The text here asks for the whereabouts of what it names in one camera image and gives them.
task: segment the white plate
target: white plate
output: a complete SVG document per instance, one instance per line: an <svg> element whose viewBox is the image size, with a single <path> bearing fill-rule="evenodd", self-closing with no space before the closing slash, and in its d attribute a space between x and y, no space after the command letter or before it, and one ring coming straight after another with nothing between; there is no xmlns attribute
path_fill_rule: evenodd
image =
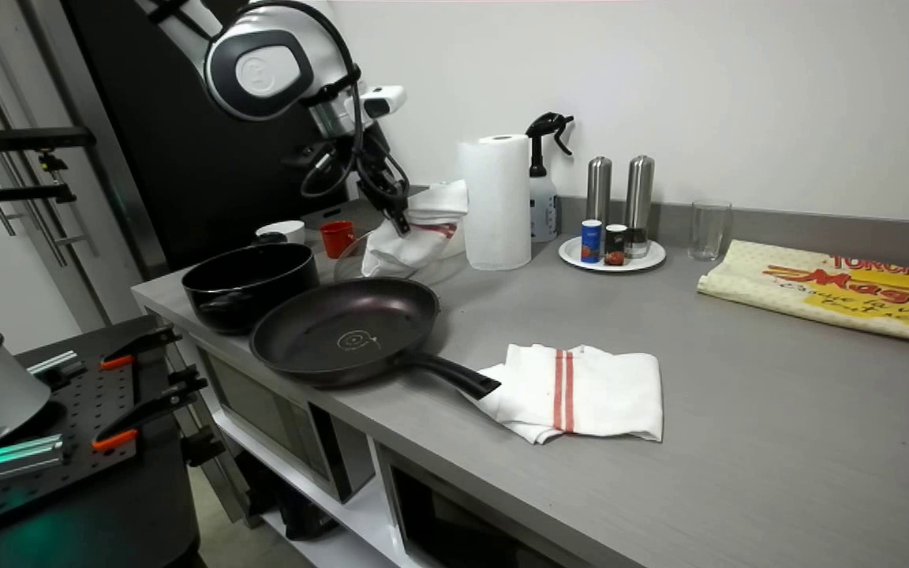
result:
<svg viewBox="0 0 909 568"><path fill-rule="evenodd" d="M587 264L587 262L581 262L581 238L573 238L573 239L564 239L560 246L560 260L581 269L581 270L607 270L607 276L650 270L660 262L665 262L665 246L660 246L655 239L648 239L648 243L650 243L648 255L625 260L625 264L604 264L604 262Z"/></svg>

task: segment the dish towel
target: dish towel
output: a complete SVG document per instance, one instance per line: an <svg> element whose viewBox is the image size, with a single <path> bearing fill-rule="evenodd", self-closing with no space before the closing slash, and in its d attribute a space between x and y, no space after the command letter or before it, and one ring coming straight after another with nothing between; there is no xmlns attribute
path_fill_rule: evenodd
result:
<svg viewBox="0 0 909 568"><path fill-rule="evenodd" d="M476 406L532 446L555 437L664 442L660 363L650 352L510 344L508 360L483 368L483 376L502 385Z"/></svg>
<svg viewBox="0 0 909 568"><path fill-rule="evenodd" d="M465 181L409 195L406 217L413 230L401 238L391 221L381 221L374 230L370 230L360 270L374 277L426 269L451 250L465 210Z"/></svg>

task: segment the frying pan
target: frying pan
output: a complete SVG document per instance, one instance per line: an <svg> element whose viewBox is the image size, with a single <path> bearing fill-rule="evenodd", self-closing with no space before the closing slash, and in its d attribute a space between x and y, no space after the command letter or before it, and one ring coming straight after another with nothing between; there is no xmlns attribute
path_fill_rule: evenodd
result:
<svg viewBox="0 0 909 568"><path fill-rule="evenodd" d="M328 285L272 309L251 331L251 352L269 368L319 388L429 368L465 393L485 397L498 381L424 352L434 316L434 294L413 282Z"/></svg>

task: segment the bottle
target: bottle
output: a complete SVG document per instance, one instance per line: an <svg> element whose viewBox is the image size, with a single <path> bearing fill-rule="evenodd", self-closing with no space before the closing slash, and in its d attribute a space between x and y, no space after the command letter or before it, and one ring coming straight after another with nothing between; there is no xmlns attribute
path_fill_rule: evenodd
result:
<svg viewBox="0 0 909 568"><path fill-rule="evenodd" d="M530 243L549 243L560 238L560 207L555 207L555 186L549 181L549 170L542 165L542 137L553 137L555 145L572 155L572 147L561 143L561 133L573 123L573 117L564 113L542 113L527 126L530 139Z"/></svg>

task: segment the paper towel roll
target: paper towel roll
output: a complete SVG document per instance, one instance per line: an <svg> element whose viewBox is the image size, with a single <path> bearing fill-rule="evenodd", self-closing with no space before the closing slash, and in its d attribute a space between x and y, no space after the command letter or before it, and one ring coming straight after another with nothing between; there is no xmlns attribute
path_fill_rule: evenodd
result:
<svg viewBox="0 0 909 568"><path fill-rule="evenodd" d="M527 139L485 137L460 145L466 182L465 254L476 270L530 262Z"/></svg>

